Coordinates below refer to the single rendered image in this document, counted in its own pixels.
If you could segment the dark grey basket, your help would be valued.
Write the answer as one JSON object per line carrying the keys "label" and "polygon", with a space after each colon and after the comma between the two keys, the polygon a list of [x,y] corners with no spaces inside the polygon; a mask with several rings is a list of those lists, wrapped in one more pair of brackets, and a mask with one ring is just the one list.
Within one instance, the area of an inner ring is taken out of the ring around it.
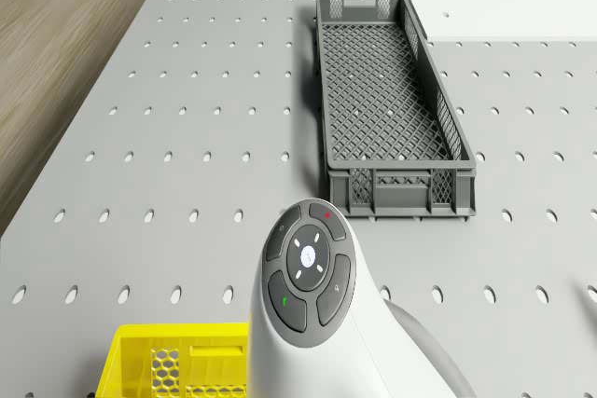
{"label": "dark grey basket", "polygon": [[316,0],[329,199],[352,217],[470,217],[477,163],[410,0]]}

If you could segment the yellow basket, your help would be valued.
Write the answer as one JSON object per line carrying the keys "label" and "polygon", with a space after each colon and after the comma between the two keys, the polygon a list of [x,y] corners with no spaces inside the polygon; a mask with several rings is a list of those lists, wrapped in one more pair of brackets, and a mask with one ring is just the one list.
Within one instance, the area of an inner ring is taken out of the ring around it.
{"label": "yellow basket", "polygon": [[246,398],[245,323],[127,324],[95,398]]}

